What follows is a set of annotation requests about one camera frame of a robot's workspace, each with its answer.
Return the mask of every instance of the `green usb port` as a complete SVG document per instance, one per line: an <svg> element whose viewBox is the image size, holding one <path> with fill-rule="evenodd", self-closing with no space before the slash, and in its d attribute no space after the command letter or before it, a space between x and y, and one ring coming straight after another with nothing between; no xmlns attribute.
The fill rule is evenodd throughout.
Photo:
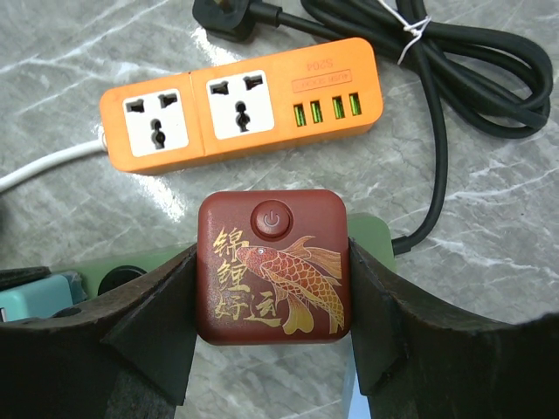
<svg viewBox="0 0 559 419"><path fill-rule="evenodd" d="M349 105L353 116L361 115L361 104L359 103L359 94L351 93L349 95Z"/></svg>
<svg viewBox="0 0 559 419"><path fill-rule="evenodd" d="M311 102L311 111L313 113L313 121L315 124L322 122L321 103L318 100Z"/></svg>
<svg viewBox="0 0 559 419"><path fill-rule="evenodd" d="M303 105L300 103L299 105L294 105L293 110L295 111L295 121L297 122L297 127L304 127L307 124L305 120L305 110L303 109Z"/></svg>
<svg viewBox="0 0 559 419"><path fill-rule="evenodd" d="M345 118L346 114L343 112L342 96L336 96L332 98L332 103L334 103L334 115L337 120Z"/></svg>

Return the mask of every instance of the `gray marble tabletop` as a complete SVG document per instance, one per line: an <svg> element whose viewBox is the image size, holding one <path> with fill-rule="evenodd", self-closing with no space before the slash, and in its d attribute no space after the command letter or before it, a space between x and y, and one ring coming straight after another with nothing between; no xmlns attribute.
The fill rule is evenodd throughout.
<svg viewBox="0 0 559 419"><path fill-rule="evenodd" d="M316 41L257 29L249 44L208 38L191 0L4 0L0 20L0 175L100 136L108 88L222 65ZM275 1L302 15L299 2ZM429 0L436 21L512 31L559 68L555 0ZM380 60L385 112L365 135L187 169L127 175L98 155L0 197L0 266L58 264L196 240L197 209L223 189L328 188L349 213L397 237L429 203L433 140L418 77ZM505 80L514 87L513 80ZM450 181L431 236L397 260L426 291L508 322L559 310L559 93L548 125L522 141L487 137L446 109ZM349 339L335 345L211 347L198 342L177 417L341 417Z"/></svg>

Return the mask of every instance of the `power strip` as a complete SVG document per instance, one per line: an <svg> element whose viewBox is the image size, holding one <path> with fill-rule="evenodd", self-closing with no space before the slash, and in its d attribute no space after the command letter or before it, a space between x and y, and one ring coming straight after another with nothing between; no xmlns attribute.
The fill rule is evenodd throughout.
<svg viewBox="0 0 559 419"><path fill-rule="evenodd" d="M100 100L110 161L146 175L362 134L382 111L361 38L120 86Z"/></svg>

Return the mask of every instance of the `fish illustration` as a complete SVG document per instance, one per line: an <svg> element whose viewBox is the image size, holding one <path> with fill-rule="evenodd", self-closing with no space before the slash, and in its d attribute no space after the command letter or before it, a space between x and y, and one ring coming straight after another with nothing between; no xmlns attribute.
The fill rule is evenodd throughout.
<svg viewBox="0 0 559 419"><path fill-rule="evenodd" d="M237 259L249 271L270 282L277 304L286 299L289 317L283 325L286 334L297 329L309 333L314 328L314 319L308 304L319 307L330 317L330 333L343 328L343 305L334 287L341 284L340 253L317 247L305 247L305 242L314 238L305 236L287 249L277 251L265 246L244 246L237 249ZM322 274L315 265L329 275Z"/></svg>

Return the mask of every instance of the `fish head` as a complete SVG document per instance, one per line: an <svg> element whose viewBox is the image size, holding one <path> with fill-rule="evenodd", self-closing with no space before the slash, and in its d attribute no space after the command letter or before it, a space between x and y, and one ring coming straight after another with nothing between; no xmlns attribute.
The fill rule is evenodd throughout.
<svg viewBox="0 0 559 419"><path fill-rule="evenodd" d="M262 274L260 266L264 262L274 260L277 256L278 251L265 246L245 246L237 249L237 259L260 276Z"/></svg>

